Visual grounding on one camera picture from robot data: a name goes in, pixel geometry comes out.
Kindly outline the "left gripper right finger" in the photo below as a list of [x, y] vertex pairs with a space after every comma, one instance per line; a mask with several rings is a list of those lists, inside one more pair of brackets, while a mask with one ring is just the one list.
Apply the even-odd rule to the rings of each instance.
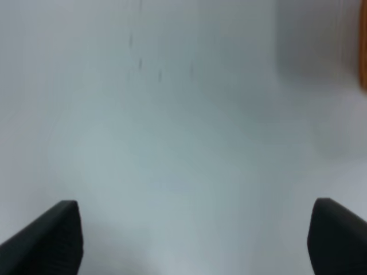
[[331, 198], [318, 198], [307, 248], [314, 274], [366, 274], [366, 221]]

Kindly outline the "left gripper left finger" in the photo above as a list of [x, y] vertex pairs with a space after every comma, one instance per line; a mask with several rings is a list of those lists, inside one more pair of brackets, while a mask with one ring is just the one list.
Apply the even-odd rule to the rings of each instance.
[[1, 274], [78, 274], [84, 254], [77, 201], [60, 201], [1, 244]]

